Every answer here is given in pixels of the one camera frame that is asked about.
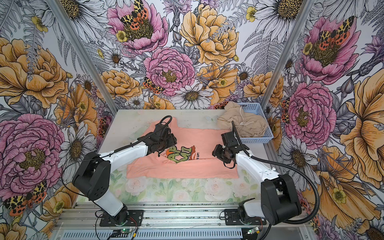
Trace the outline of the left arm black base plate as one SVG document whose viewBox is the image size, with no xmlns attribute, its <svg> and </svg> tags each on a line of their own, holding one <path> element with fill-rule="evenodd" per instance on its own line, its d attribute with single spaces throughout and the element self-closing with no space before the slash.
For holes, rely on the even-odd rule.
<svg viewBox="0 0 384 240">
<path fill-rule="evenodd" d="M 103 212 L 100 227 L 140 227 L 143 221 L 143 210 L 123 210 L 116 216 Z"/>
</svg>

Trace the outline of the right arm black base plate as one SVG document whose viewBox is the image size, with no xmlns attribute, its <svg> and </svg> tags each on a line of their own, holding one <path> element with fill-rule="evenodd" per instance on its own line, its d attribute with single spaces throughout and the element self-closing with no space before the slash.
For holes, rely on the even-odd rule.
<svg viewBox="0 0 384 240">
<path fill-rule="evenodd" d="M 239 211 L 238 209 L 225 209 L 224 214 L 220 214 L 220 219 L 225 221 L 226 226 L 264 226 L 267 224 L 265 219 L 249 217 L 244 211 Z"/>
</svg>

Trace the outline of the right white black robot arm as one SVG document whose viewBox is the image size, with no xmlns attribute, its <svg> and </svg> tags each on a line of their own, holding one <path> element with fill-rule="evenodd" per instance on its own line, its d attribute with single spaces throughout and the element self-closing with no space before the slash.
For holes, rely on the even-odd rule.
<svg viewBox="0 0 384 240">
<path fill-rule="evenodd" d="M 276 225 L 302 213 L 302 207 L 295 185 L 289 175 L 281 175 L 266 165 L 264 159 L 255 157 L 248 147 L 236 138 L 234 132 L 221 135 L 223 143 L 216 145 L 213 156 L 224 164 L 234 163 L 260 182 L 259 200 L 245 200 L 239 204 L 240 220 L 248 224 L 255 218 L 267 220 Z"/>
</svg>

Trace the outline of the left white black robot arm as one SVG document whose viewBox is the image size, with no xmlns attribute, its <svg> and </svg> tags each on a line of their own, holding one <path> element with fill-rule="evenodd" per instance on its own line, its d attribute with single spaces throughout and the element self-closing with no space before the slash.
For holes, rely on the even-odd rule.
<svg viewBox="0 0 384 240">
<path fill-rule="evenodd" d="M 176 143 L 177 139 L 168 124 L 158 123 L 153 132 L 138 138 L 131 145 L 101 155 L 95 152 L 87 154 L 75 173 L 72 184 L 98 205 L 109 216 L 112 224 L 122 226 L 129 220 L 128 209 L 110 191 L 111 173 L 137 159 L 153 153 L 160 154 Z"/>
</svg>

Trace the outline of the light blue plastic basket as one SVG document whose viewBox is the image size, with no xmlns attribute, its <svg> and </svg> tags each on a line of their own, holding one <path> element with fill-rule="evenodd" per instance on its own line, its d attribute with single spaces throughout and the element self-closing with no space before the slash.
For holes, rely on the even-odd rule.
<svg viewBox="0 0 384 240">
<path fill-rule="evenodd" d="M 244 144 L 266 144 L 274 135 L 259 103 L 237 103 L 239 117 L 235 127 Z"/>
</svg>

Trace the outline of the peach graphic t-shirt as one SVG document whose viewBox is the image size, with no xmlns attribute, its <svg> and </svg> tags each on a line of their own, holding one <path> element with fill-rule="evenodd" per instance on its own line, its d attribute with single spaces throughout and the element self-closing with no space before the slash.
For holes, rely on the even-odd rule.
<svg viewBox="0 0 384 240">
<path fill-rule="evenodd" d="M 213 157 L 216 145 L 222 143 L 225 130 L 190 129 L 178 126 L 174 118 L 169 125 L 177 144 L 160 154 L 150 154 L 127 165 L 127 179 L 237 179 L 237 169 L 229 169 Z"/>
</svg>

